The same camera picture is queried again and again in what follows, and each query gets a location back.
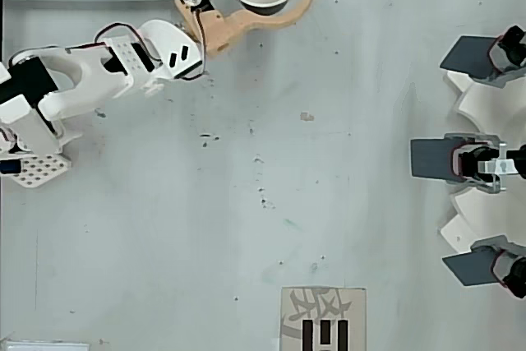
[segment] dark speck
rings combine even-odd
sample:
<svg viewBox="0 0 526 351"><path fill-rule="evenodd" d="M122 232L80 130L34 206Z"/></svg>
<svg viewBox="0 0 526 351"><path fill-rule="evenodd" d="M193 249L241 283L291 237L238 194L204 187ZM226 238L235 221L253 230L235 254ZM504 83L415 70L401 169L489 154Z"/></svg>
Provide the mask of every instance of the dark speck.
<svg viewBox="0 0 526 351"><path fill-rule="evenodd" d="M101 109L96 109L95 114L97 114L97 117L106 118L106 114Z"/></svg>

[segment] cardboard piece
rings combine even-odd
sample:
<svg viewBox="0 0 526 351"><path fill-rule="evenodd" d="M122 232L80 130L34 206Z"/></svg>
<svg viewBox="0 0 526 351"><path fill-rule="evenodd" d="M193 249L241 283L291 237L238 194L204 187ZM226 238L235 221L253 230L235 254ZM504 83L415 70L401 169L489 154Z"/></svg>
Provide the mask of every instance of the cardboard piece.
<svg viewBox="0 0 526 351"><path fill-rule="evenodd" d="M281 351L366 351L365 289L283 288Z"/></svg>

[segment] red wire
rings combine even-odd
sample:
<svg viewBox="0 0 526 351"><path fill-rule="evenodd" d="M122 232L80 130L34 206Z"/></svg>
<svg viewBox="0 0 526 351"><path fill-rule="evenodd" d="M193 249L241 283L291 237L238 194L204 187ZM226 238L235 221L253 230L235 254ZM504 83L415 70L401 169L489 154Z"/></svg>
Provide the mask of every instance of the red wire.
<svg viewBox="0 0 526 351"><path fill-rule="evenodd" d="M497 66L495 66L495 63L493 62L493 59L491 59L491 56L490 56L490 52L491 50L493 49L493 47L495 47L495 45L501 41L501 39L504 37L504 35L500 35L499 37L496 38L496 40L493 42L493 44L491 45L491 47L487 50L487 58L490 60L490 63L491 65L493 66L493 68L499 73L499 74L502 74L504 73L501 69L499 69Z"/></svg>
<svg viewBox="0 0 526 351"><path fill-rule="evenodd" d="M496 265L496 262L499 260L499 258L506 252L506 250L501 250L501 252L499 252L497 255L495 255L495 258L493 259L493 262L491 263L491 269L490 269L490 272L491 272L491 275L493 277L495 277L495 279L497 280L497 282L502 285L504 288L508 288L508 286L506 284L504 284L501 279L499 279L496 274L495 274L495 271L493 271L495 269L495 265Z"/></svg>

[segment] perforated white plate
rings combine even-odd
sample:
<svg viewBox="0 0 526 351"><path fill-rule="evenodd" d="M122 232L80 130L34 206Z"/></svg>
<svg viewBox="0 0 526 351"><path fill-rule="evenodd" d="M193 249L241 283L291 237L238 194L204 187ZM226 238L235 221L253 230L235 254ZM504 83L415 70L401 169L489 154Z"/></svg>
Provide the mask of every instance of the perforated white plate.
<svg viewBox="0 0 526 351"><path fill-rule="evenodd" d="M21 162L22 171L20 174L10 174L4 177L10 178L26 188L40 187L72 167L71 161L61 155L29 155L22 158Z"/></svg>

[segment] white tabletop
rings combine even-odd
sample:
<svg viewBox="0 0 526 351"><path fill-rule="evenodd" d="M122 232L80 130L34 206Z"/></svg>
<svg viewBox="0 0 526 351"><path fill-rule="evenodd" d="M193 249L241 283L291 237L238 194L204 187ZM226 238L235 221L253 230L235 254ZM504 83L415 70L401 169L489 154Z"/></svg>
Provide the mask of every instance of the white tabletop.
<svg viewBox="0 0 526 351"><path fill-rule="evenodd" d="M6 55L176 18L169 1L5 8ZM438 65L458 35L524 17L524 0L315 0L198 82L74 120L72 171L2 185L0 337L264 351L282 287L331 285L367 288L372 351L522 348L524 305L442 264L448 189L410 177L408 142L473 130Z"/></svg>

